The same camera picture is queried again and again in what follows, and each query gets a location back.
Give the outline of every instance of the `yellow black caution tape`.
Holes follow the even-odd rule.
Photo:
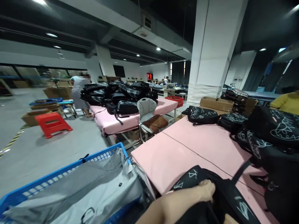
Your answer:
[[[21,127],[21,129],[19,130],[19,132],[16,134],[16,136],[7,144],[7,146],[2,150],[0,151],[0,158],[1,156],[8,152],[10,150],[10,147],[12,146],[13,143],[15,143],[15,141],[18,139],[18,137],[25,131],[26,128],[28,128],[29,126],[28,125],[23,125]]]

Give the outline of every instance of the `chair backrest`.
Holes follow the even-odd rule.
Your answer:
[[[152,118],[153,112],[156,110],[157,103],[150,98],[142,98],[137,102],[137,108],[140,114],[139,123],[143,123],[144,121]]]

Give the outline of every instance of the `plastic wrap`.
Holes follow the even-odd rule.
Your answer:
[[[204,96],[220,97],[222,92],[221,86],[210,86],[205,84],[189,83],[187,104],[199,106],[201,98]]]

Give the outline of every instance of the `yellow shirt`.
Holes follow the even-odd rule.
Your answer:
[[[283,94],[277,97],[270,106],[284,112],[299,115],[299,94],[296,92]]]

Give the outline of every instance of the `gray dress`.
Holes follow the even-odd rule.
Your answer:
[[[74,105],[76,109],[89,109],[89,105],[86,101],[80,99],[81,90],[83,90],[86,84],[91,84],[90,80],[87,79],[77,79],[75,80],[73,89],[72,89],[72,99],[74,101]]]

